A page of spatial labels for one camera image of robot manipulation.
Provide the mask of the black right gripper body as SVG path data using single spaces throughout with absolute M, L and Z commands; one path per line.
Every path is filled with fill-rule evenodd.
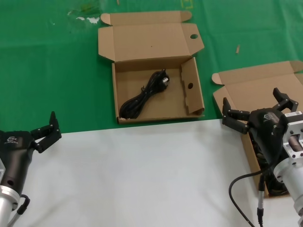
M 286 151 L 287 124 L 283 108 L 262 108 L 252 111 L 248 125 L 266 161 L 273 166 L 284 165 L 289 155 Z

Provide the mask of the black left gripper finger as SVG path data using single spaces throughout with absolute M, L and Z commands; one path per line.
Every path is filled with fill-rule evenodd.
M 39 153 L 43 153 L 61 139 L 62 134 L 55 112 L 51 112 L 48 125 L 32 130 L 30 134 L 34 140 L 42 139 L 39 142 L 32 143 L 32 147 Z

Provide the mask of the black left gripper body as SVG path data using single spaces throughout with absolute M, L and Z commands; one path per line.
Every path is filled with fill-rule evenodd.
M 5 167 L 1 185 L 22 192 L 32 161 L 34 138 L 28 131 L 0 132 L 0 159 Z

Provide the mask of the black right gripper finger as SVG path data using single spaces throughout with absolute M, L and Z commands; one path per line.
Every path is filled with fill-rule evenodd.
M 242 134 L 247 134 L 250 129 L 249 126 L 244 123 L 249 120 L 250 112 L 240 111 L 231 109 L 230 103 L 226 97 L 223 98 L 223 120 L 222 124 L 240 132 Z
M 273 96 L 277 101 L 273 109 L 278 111 L 283 111 L 284 109 L 289 109 L 291 112 L 297 111 L 298 103 L 290 99 L 287 94 L 281 93 L 277 87 L 273 90 Z

